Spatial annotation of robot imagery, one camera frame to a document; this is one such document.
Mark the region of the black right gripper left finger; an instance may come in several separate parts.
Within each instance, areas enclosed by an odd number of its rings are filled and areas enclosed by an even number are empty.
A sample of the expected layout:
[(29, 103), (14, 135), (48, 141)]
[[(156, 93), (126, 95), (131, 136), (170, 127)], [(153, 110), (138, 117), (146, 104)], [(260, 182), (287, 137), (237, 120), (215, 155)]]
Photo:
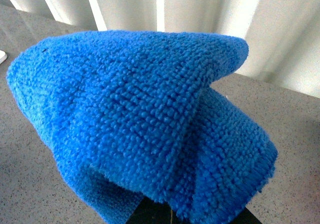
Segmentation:
[(145, 197), (127, 223), (175, 223), (175, 212), (167, 203), (158, 203)]

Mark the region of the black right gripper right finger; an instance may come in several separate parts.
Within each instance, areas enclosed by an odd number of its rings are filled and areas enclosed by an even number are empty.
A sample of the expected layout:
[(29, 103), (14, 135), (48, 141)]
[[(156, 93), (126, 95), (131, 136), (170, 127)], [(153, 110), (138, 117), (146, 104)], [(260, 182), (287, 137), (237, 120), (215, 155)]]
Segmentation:
[(245, 207), (232, 224), (262, 224), (262, 222)]

